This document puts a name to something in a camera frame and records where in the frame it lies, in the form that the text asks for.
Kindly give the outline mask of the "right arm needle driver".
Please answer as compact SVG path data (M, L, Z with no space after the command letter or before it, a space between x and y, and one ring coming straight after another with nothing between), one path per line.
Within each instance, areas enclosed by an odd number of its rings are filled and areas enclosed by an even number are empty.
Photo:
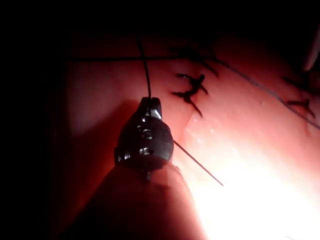
M116 147L114 164L138 172L149 182L155 171L172 161L174 140L169 126L150 115L133 114L122 127Z

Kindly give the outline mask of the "right arm needle driver jaw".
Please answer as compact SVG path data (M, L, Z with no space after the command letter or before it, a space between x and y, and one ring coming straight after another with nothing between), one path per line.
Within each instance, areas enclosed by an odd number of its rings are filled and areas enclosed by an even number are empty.
M134 114L137 116L151 116L151 98L142 97Z
M159 120L163 120L161 101L157 97L153 97L150 102L150 115Z

